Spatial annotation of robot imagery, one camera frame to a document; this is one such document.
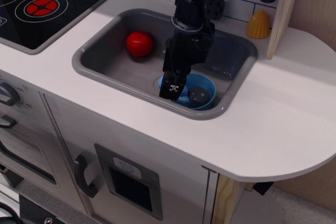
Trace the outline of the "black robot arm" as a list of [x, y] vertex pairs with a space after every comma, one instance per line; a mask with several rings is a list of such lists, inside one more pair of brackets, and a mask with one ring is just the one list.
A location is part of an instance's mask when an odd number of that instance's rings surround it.
[[175, 0], [171, 18], [174, 35], [166, 41], [160, 97], [176, 101], [185, 88], [191, 67], [204, 63], [214, 43], [215, 25], [224, 0]]

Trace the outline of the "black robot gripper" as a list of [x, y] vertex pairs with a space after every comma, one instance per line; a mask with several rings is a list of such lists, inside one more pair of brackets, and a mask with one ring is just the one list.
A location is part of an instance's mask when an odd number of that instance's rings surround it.
[[197, 33], [176, 30], [166, 41], [160, 97], [176, 101], [187, 95], [186, 75], [191, 72], [192, 65], [206, 61], [214, 43], [214, 34], [215, 25], [207, 20]]

